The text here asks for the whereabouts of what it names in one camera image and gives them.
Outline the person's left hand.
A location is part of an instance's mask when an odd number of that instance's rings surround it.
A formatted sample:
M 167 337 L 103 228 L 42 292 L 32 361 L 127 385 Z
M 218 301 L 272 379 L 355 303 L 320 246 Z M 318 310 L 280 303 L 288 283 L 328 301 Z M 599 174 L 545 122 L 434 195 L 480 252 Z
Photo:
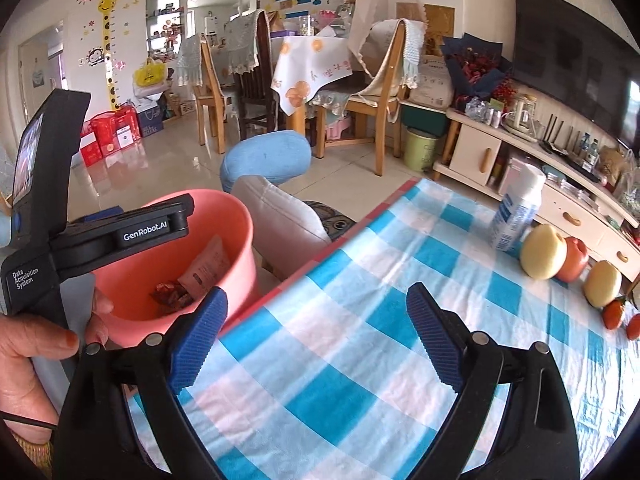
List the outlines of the person's left hand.
M 113 308 L 111 300 L 96 288 L 85 333 L 88 344 L 106 344 L 108 329 L 98 314 L 110 313 Z M 74 332 L 40 316 L 1 315 L 1 411 L 56 425 L 58 412 L 36 375 L 32 358 L 41 356 L 58 362 L 76 356 L 78 349 L 79 338 Z M 49 428 L 20 422 L 8 422 L 8 426 L 14 434 L 35 445 L 50 439 Z

